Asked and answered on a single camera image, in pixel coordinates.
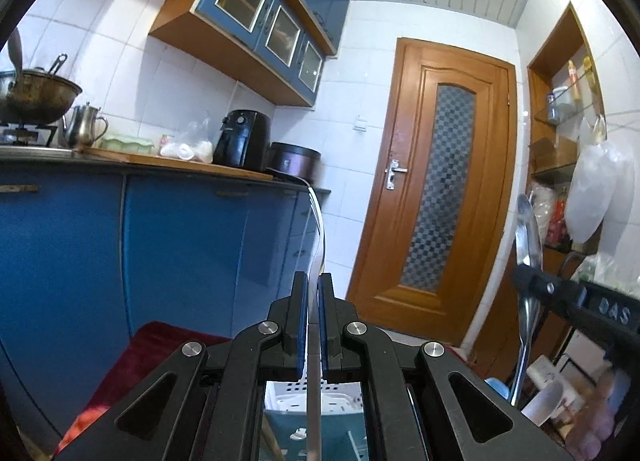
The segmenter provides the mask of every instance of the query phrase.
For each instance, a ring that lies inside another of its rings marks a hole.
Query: red cloth
[[[143,325],[104,377],[84,411],[66,432],[56,454],[189,340],[212,346],[228,342],[231,338],[198,333],[162,322]]]

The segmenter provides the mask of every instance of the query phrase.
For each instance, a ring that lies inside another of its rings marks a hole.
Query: box
[[[556,136],[555,142],[543,137],[531,143],[529,151],[534,173],[575,164],[578,161],[578,144],[563,136]]]

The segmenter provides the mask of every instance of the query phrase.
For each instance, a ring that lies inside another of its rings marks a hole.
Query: hanging plastic bag
[[[556,192],[552,188],[542,186],[535,181],[531,184],[531,194],[533,214],[536,216],[538,231],[540,232],[540,242],[544,243],[558,196],[556,196]]]
[[[598,229],[628,163],[629,158],[608,140],[580,153],[564,210],[567,230],[576,243],[585,243]]]

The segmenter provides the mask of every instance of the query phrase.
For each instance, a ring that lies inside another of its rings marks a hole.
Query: countertop
[[[78,154],[76,152],[53,152],[42,155],[20,155],[6,151],[0,146],[0,170],[25,170],[43,168],[57,168],[60,171],[91,171],[92,173],[123,173],[123,174],[152,174],[162,176],[189,176],[202,179],[220,180],[221,178],[235,183],[259,184],[264,187],[304,191],[306,187],[293,182],[283,181],[274,177],[273,181],[263,181],[252,178],[239,178],[224,174],[201,173],[196,171],[178,170],[175,168],[151,166],[142,164],[123,163],[94,156]],[[331,190],[314,187],[315,192],[328,195]]]

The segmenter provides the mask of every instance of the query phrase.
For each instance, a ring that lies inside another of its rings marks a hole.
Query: metal spoon
[[[14,65],[15,81],[18,82],[22,78],[22,40],[20,39],[20,32],[17,27],[9,35],[7,49],[9,52],[9,60],[11,60],[11,63]]]
[[[542,269],[542,243],[533,207],[526,195],[518,196],[518,224],[516,226],[516,259],[518,264]],[[522,391],[524,375],[529,363],[533,330],[540,315],[540,301],[518,293],[518,333],[520,351],[509,402],[515,407]]]

